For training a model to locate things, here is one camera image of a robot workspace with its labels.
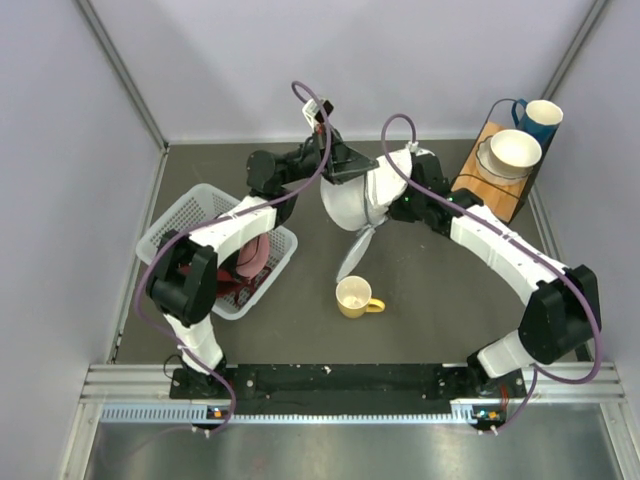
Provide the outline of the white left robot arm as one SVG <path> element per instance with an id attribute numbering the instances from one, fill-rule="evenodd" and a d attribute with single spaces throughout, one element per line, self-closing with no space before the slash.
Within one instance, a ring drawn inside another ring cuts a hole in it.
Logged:
<path id="1" fill-rule="evenodd" d="M 220 394 L 227 382 L 219 366 L 224 353 L 211 321 L 221 286 L 243 285 L 262 270 L 269 233 L 289 219 L 297 201 L 288 185 L 321 178 L 342 187 L 368 179 L 379 166 L 346 145 L 328 122 L 332 109 L 325 99 L 308 100 L 303 114 L 310 136 L 291 152 L 251 153 L 246 163 L 248 194 L 208 222 L 165 233 L 147 269 L 145 294 L 168 322 L 183 366 L 205 396 Z"/>

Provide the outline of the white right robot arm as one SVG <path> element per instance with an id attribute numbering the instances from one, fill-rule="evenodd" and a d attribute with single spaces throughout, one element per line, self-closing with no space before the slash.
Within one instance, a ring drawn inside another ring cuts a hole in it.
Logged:
<path id="1" fill-rule="evenodd" d="M 548 366 L 568 352 L 594 343 L 591 381 L 602 364 L 598 282 L 585 265 L 570 268 L 533 248 L 467 189 L 440 188 L 435 155 L 410 143 L 386 152 L 385 160 L 405 189 L 389 208 L 392 219 L 422 222 L 476 255 L 504 280 L 525 306 L 516 330 L 472 353 L 466 380 L 476 394 L 498 389 L 504 376 L 523 367 L 556 380 Z"/>

